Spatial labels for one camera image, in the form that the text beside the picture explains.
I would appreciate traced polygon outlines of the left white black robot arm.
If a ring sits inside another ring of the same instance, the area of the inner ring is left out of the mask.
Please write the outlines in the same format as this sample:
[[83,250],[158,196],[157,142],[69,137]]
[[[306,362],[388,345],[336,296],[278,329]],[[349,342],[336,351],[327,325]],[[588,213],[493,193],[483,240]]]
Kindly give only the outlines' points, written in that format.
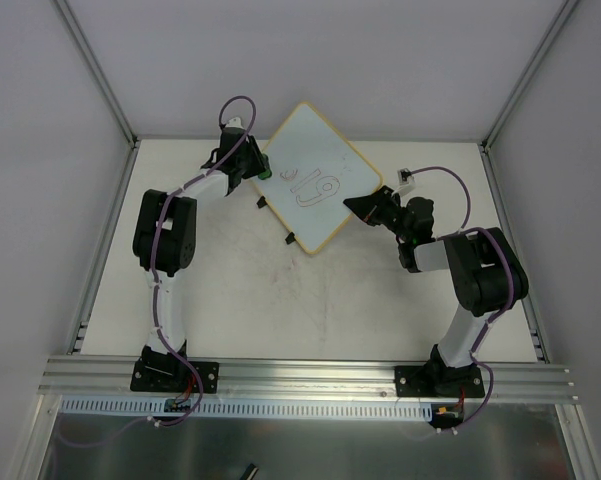
[[198,210],[230,195],[244,180],[270,175],[268,157],[255,138],[225,124],[219,146],[192,180],[172,192],[143,194],[132,242],[151,292],[152,326],[139,359],[143,378],[177,390],[195,376],[187,362],[178,280],[194,258]]

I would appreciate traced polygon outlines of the green whiteboard eraser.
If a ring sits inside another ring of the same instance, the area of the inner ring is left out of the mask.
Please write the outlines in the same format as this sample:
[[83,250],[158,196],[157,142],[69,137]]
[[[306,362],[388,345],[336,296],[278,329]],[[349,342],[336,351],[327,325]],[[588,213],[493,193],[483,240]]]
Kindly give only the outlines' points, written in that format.
[[267,169],[267,170],[265,170],[264,172],[260,173],[260,174],[257,176],[257,178],[258,178],[259,180],[266,180],[266,179],[270,178],[271,176],[272,176],[272,172],[271,172],[269,169]]

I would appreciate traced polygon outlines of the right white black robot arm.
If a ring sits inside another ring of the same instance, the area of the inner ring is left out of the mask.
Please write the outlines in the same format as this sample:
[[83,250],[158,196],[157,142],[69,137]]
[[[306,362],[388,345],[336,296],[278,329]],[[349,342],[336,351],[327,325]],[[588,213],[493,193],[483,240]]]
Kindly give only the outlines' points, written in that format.
[[476,353],[495,320],[529,290],[526,272],[502,230],[473,228],[436,239],[434,202],[414,197],[402,205],[387,186],[343,204],[365,224],[394,234],[404,269],[451,275],[458,301],[451,324],[423,365],[394,368],[397,396],[483,398],[483,368]]

